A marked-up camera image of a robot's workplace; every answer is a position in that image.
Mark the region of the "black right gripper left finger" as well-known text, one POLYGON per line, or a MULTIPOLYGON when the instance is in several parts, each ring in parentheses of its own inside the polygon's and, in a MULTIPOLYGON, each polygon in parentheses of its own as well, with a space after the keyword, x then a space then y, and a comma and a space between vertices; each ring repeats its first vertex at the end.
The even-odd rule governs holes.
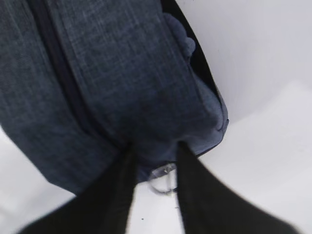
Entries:
POLYGON ((86 190, 24 227, 21 234, 124 234, 137 176, 132 147, 86 190))

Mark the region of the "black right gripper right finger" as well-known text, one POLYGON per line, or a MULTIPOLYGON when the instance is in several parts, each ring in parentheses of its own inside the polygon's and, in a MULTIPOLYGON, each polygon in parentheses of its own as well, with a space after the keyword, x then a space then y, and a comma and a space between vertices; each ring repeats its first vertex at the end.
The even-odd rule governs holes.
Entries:
POLYGON ((221 183, 184 142, 176 152, 177 198, 187 234, 296 234, 292 225, 221 183))

